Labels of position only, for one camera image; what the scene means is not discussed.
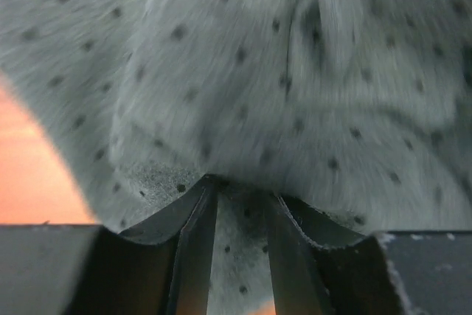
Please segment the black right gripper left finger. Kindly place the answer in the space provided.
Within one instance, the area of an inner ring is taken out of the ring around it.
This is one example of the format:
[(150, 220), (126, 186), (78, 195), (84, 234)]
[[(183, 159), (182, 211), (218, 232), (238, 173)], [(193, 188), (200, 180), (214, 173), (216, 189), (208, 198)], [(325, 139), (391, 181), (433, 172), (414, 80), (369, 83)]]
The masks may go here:
[(204, 314), (218, 183), (202, 177), (142, 222), (1, 226), (3, 314)]

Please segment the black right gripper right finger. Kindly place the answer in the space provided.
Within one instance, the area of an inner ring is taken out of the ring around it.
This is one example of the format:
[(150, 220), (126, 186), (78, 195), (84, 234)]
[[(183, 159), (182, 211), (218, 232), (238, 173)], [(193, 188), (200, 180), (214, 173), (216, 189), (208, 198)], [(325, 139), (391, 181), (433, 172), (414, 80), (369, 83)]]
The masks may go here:
[(362, 236), (294, 198), (263, 202), (278, 314), (469, 314), (469, 232)]

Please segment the black dotted skirt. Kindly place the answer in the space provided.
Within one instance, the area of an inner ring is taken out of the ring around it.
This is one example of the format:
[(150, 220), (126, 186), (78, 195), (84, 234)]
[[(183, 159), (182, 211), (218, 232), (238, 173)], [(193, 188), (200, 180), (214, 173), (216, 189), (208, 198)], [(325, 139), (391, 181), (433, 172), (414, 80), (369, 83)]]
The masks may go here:
[(230, 180), (209, 314), (273, 298), (257, 188), (471, 227), (471, 0), (1, 0), (1, 69), (109, 229)]

